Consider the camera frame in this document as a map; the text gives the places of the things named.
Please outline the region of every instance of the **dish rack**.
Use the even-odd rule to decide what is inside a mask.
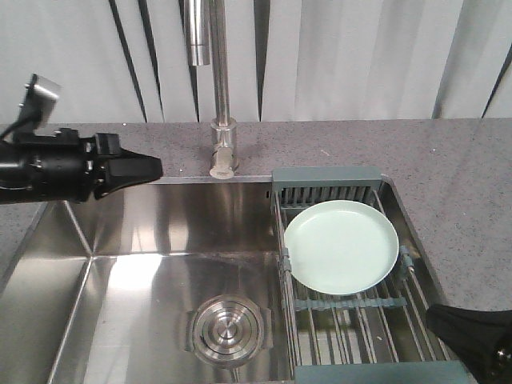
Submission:
[[[390,200],[390,213],[382,202],[384,194]],[[399,200],[395,204],[391,195],[396,195],[392,181],[375,167],[273,172],[282,307],[296,382],[328,382],[330,378],[340,382],[340,377],[343,382],[364,382],[383,375],[386,380],[382,382],[468,382],[460,362],[426,328],[426,309],[442,299],[405,213],[400,209],[400,220],[396,212]],[[298,213],[339,199],[363,202],[387,215],[401,244],[391,273],[376,286],[351,296],[322,294],[298,282],[291,274],[284,243],[285,229]]]

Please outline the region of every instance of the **sink drain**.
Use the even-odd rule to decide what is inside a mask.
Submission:
[[[204,362],[240,366],[262,347],[262,315],[247,298],[217,296],[199,307],[192,335],[195,353]]]

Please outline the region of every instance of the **plate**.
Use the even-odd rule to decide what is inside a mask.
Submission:
[[[325,294],[348,295],[379,283],[398,257],[393,224],[375,208],[349,200],[321,202],[285,231],[291,273]]]

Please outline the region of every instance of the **granite countertop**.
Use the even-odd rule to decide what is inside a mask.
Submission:
[[[208,175],[208,124],[56,125],[119,133],[165,176]],[[512,308],[512,119],[239,123],[238,174],[375,165],[390,176],[453,306]],[[38,204],[0,206],[0,274]]]

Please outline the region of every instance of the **sink basin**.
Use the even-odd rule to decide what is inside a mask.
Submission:
[[[47,204],[3,279],[0,382],[289,379],[263,180]]]
[[[0,281],[0,382],[463,378],[426,328],[443,298],[392,181],[375,168],[305,174],[167,178],[46,204]],[[349,297],[299,284],[282,248],[298,212],[332,199],[379,209],[401,245],[392,273]]]

